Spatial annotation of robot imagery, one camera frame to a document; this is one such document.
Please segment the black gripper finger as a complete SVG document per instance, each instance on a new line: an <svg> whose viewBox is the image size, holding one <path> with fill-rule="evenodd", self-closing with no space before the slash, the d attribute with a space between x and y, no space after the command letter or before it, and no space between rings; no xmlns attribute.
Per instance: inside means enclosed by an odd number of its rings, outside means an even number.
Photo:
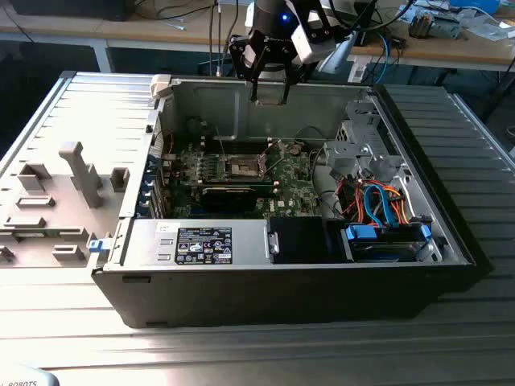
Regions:
<svg viewBox="0 0 515 386"><path fill-rule="evenodd" d="M282 49L283 53L283 66L285 72L284 88L281 103L287 102L290 87L298 82L305 82L313 72L313 64L304 64L300 62L299 66L294 65L295 58L298 56L295 47L285 47Z"/></svg>
<svg viewBox="0 0 515 386"><path fill-rule="evenodd" d="M264 35L232 35L229 40L236 76L252 84L250 100L258 99L258 78L264 67Z"/></svg>

